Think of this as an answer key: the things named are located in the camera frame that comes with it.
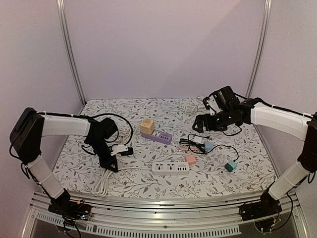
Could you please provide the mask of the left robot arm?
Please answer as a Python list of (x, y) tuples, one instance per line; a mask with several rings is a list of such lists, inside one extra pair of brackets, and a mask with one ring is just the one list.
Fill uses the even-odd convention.
[(73, 203), (61, 196), (65, 190), (42, 157), (42, 138), (83, 136), (85, 144), (90, 145), (98, 156), (100, 166), (118, 172), (116, 156), (106, 143), (116, 131), (117, 126), (110, 118), (97, 121), (92, 117), (47, 114), (26, 108), (10, 134), (10, 149), (16, 152), (12, 157), (27, 167), (49, 198), (56, 199), (55, 208), (63, 215), (70, 215), (74, 210)]

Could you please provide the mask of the white power strip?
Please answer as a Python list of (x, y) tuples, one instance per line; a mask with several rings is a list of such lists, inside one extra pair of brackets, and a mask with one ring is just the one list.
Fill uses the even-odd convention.
[(152, 164), (152, 173), (155, 176), (188, 175), (189, 171), (187, 162), (157, 162)]

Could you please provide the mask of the purple power strip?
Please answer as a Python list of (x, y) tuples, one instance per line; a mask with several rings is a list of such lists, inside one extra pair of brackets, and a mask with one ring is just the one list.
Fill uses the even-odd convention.
[(152, 134), (141, 133), (141, 136), (145, 139), (159, 142), (165, 145), (169, 145), (172, 142), (172, 135), (169, 133), (154, 130)]

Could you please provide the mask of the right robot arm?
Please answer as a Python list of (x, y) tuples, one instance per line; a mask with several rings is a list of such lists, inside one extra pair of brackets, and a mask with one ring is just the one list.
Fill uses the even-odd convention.
[(303, 141), (297, 161), (261, 195), (256, 212), (267, 216), (282, 196), (317, 171), (317, 116), (274, 106), (261, 98), (240, 99), (230, 86), (212, 92), (203, 100), (210, 112), (196, 116), (192, 128), (203, 133), (223, 131), (229, 125), (245, 123), (269, 127)]

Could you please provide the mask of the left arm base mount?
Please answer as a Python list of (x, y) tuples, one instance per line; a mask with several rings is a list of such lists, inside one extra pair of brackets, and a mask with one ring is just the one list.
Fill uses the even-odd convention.
[(92, 206), (82, 199), (74, 202), (68, 198), (51, 200), (48, 211), (61, 215), (68, 220), (88, 220), (91, 217)]

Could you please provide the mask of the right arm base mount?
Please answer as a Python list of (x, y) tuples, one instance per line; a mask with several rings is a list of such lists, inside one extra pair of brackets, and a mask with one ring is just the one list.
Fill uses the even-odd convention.
[(253, 221), (255, 228), (260, 233), (271, 233), (280, 221), (282, 207), (277, 201), (272, 207), (267, 206), (261, 201), (245, 202), (239, 207), (239, 215), (242, 221)]

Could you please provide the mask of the beige cube socket adapter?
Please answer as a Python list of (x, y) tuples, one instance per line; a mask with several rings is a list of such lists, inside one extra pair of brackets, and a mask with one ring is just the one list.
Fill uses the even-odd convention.
[(140, 131), (143, 134), (151, 135), (154, 131), (155, 123), (152, 119), (143, 119), (140, 124)]

